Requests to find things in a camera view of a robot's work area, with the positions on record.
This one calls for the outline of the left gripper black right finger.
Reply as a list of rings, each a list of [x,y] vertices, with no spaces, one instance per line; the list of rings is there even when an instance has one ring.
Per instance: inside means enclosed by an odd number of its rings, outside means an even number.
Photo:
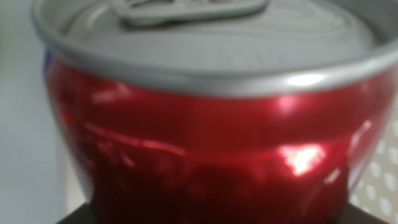
[[[334,224],[389,224],[374,215],[348,203],[342,213],[334,219]]]

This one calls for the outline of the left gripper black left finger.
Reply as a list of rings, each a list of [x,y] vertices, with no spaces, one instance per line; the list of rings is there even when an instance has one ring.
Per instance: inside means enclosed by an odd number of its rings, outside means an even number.
[[[89,203],[84,203],[69,215],[58,221],[57,224],[94,224],[91,205]]]

